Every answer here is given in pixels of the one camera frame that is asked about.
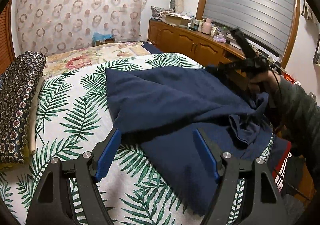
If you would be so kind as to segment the grey sleeved right forearm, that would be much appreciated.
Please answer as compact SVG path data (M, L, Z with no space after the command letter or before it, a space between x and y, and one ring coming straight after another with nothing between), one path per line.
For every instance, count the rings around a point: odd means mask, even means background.
M319 106L302 87L280 79L272 92L274 105L288 129L291 143L305 158L319 161Z

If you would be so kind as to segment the right hand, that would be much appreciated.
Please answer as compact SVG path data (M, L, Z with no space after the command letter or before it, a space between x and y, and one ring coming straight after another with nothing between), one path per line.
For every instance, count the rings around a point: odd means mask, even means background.
M268 70L250 79L248 88L252 92L267 92L272 96L278 95L279 97L282 97L280 81L280 75L276 74L272 70Z

